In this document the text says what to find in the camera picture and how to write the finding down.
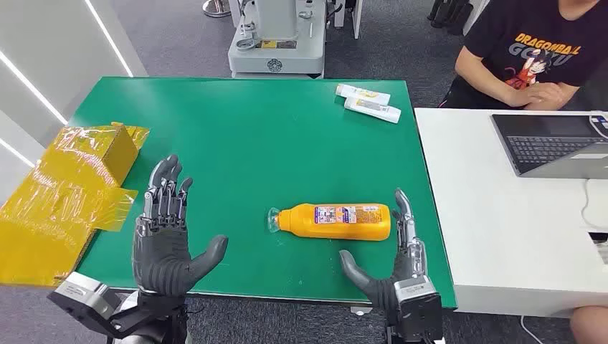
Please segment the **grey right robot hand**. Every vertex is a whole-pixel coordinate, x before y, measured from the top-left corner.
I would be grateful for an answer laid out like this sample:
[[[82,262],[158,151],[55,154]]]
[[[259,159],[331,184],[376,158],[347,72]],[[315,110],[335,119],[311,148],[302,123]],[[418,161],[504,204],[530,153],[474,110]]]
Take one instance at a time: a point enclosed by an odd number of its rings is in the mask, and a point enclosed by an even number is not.
[[[434,293],[427,276],[425,245],[417,236],[410,201],[400,188],[394,195],[399,210],[392,211],[397,225],[397,250],[391,276],[374,279],[357,265],[349,251],[339,252],[343,273],[374,306],[385,311],[398,310],[406,301]]]

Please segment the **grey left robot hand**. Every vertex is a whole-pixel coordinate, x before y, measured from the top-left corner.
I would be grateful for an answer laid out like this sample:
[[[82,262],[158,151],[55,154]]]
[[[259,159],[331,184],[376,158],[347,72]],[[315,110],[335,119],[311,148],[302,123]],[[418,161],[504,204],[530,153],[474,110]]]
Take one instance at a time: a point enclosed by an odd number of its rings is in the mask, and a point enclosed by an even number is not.
[[[169,297],[186,295],[224,259],[229,243],[227,236],[216,235],[203,253],[190,254],[186,211],[193,179],[185,178],[178,185],[181,171],[174,154],[156,164],[133,235],[136,284],[144,292]]]

